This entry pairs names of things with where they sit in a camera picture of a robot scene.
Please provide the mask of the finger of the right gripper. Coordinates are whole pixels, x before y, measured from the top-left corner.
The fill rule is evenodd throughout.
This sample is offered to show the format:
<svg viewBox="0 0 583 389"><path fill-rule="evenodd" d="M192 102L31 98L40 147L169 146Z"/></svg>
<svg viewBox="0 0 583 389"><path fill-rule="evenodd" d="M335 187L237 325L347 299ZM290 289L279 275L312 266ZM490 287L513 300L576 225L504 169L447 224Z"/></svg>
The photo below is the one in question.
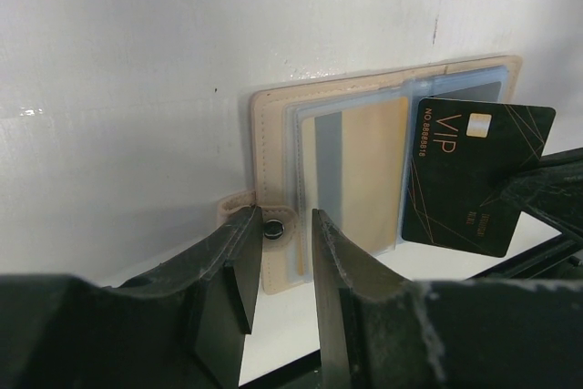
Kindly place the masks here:
<svg viewBox="0 0 583 389"><path fill-rule="evenodd" d="M524 169L499 170L491 178L496 230L510 241L521 213L582 242L582 149L542 157Z"/></svg>

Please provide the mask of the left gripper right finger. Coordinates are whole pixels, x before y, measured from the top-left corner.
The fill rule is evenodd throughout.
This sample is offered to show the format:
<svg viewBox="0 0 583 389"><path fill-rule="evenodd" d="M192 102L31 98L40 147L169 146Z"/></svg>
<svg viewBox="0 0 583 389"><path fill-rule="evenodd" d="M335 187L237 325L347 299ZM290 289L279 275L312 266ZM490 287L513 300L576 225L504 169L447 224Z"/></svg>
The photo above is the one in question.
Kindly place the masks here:
<svg viewBox="0 0 583 389"><path fill-rule="evenodd" d="M312 211L312 272L322 386L371 387L361 304L385 300L406 279L348 239L319 209Z"/></svg>

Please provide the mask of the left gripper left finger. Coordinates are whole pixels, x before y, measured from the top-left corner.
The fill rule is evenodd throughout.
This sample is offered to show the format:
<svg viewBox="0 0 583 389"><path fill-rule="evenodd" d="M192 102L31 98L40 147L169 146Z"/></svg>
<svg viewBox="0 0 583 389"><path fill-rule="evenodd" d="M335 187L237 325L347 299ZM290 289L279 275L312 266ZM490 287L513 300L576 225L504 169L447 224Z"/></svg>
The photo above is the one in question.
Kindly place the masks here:
<svg viewBox="0 0 583 389"><path fill-rule="evenodd" d="M262 210L244 207L202 241L115 288L158 312L174 309L172 342L192 388L235 388L259 292Z"/></svg>

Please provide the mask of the beige card holder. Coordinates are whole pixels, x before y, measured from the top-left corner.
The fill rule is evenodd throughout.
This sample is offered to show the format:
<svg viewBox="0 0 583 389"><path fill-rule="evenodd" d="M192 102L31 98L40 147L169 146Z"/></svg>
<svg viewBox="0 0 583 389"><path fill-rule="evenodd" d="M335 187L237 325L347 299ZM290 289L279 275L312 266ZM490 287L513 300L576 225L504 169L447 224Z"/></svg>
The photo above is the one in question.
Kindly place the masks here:
<svg viewBox="0 0 583 389"><path fill-rule="evenodd" d="M372 254L399 241L407 160L420 100L507 103L519 56L488 56L263 90L251 99L254 186L222 200L225 221L259 205L282 231L263 243L268 294L312 279L312 211L327 212Z"/></svg>

